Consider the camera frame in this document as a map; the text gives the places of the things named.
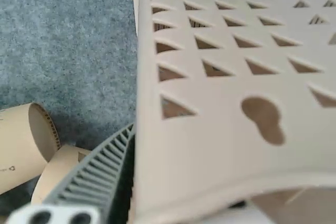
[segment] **white plastic piece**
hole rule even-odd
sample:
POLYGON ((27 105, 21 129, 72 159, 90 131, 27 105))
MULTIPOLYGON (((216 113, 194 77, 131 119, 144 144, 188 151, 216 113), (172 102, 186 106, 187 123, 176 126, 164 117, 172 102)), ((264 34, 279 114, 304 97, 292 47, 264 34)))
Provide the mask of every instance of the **white plastic piece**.
POLYGON ((134 0, 136 224, 336 185, 336 0, 134 0))
POLYGON ((254 205, 242 209, 226 209, 209 218, 190 224, 274 224, 254 205))
POLYGON ((81 206, 27 205, 12 213, 6 221, 6 224, 31 224, 31 223, 102 224, 99 210, 96 207, 87 207, 84 205, 81 206))

